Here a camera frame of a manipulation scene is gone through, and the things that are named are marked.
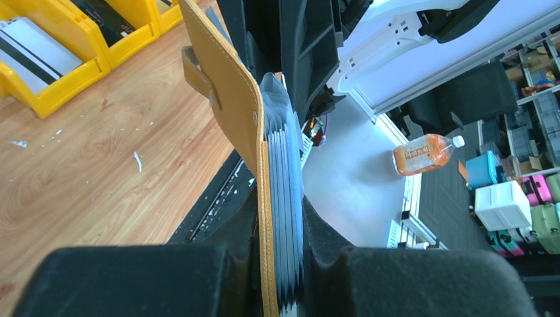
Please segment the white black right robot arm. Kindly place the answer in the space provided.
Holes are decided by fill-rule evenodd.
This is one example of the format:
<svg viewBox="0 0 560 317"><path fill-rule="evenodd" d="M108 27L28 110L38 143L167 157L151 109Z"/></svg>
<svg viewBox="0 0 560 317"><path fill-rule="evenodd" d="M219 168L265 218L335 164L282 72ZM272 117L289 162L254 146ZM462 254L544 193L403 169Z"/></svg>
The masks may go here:
<svg viewBox="0 0 560 317"><path fill-rule="evenodd" d="M477 26L495 1L219 1L258 80L280 72L299 120L331 111L357 81L430 42Z"/></svg>

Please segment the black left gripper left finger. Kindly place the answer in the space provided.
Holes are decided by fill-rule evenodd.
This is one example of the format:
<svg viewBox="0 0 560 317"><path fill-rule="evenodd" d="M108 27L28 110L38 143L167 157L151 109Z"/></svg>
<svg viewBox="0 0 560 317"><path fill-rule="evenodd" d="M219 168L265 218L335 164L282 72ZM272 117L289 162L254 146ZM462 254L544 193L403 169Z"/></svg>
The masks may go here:
<svg viewBox="0 0 560 317"><path fill-rule="evenodd" d="M258 193L201 242L60 248L15 316L261 316Z"/></svg>

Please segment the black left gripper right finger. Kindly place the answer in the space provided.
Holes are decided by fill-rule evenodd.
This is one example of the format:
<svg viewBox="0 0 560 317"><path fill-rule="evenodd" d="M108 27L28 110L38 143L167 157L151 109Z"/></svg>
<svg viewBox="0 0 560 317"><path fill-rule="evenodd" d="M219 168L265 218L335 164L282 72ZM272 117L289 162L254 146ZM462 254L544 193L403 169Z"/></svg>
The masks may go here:
<svg viewBox="0 0 560 317"><path fill-rule="evenodd" d="M301 316L536 316L516 270L482 250L352 245L303 201Z"/></svg>

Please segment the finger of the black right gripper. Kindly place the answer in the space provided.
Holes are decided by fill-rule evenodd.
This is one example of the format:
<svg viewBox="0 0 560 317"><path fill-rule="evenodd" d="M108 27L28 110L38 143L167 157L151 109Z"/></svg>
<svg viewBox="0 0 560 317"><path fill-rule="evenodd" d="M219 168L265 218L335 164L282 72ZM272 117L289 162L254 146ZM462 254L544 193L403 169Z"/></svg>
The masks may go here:
<svg viewBox="0 0 560 317"><path fill-rule="evenodd" d="M261 82L266 73L281 72L304 122L339 63L332 2L223 0L218 6L252 76Z"/></svg>

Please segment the yellow leather card holder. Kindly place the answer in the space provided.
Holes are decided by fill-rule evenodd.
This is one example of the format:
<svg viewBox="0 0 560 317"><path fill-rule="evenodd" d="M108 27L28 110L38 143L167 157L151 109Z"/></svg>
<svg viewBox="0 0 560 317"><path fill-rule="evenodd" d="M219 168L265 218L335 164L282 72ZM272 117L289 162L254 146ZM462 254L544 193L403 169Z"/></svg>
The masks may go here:
<svg viewBox="0 0 560 317"><path fill-rule="evenodd" d="M278 316L273 219L263 99L234 46L194 1L180 1L191 45L182 50L185 80L208 98L214 117L257 182L260 291L265 316Z"/></svg>

